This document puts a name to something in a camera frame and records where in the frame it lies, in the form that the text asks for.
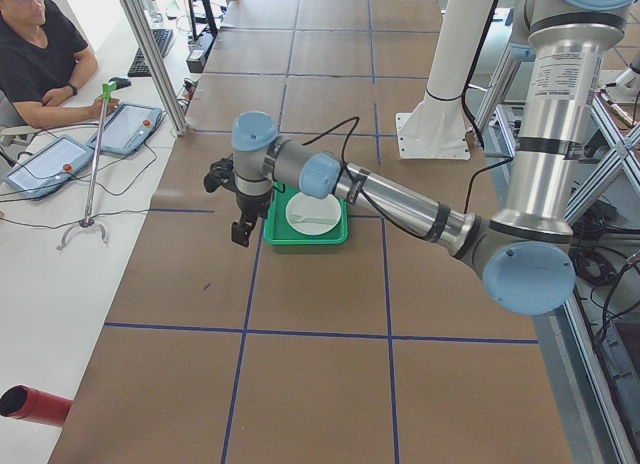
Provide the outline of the working black gripper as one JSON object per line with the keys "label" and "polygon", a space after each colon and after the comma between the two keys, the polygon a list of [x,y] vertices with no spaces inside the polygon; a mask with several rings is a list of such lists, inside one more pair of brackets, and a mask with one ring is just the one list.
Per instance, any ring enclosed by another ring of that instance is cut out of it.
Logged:
{"label": "working black gripper", "polygon": [[261,195],[247,195],[236,193],[236,204],[241,215],[238,221],[231,225],[231,240],[240,246],[248,246],[250,237],[259,218],[266,220],[271,205],[271,192]]}

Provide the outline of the working silver robot arm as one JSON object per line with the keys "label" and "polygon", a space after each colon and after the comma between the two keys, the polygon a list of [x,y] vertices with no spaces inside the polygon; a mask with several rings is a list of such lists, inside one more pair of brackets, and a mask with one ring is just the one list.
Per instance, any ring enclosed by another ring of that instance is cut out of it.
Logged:
{"label": "working silver robot arm", "polygon": [[565,219],[574,167],[602,58],[622,39],[634,1],[519,0],[513,29],[527,38],[535,60],[505,205],[492,217],[457,212],[281,137],[269,115],[248,112],[232,128],[232,188],[241,211],[231,226],[233,242],[248,244],[278,182],[314,198],[335,195],[368,207],[400,230],[443,246],[512,312],[539,315],[558,308],[576,279]]}

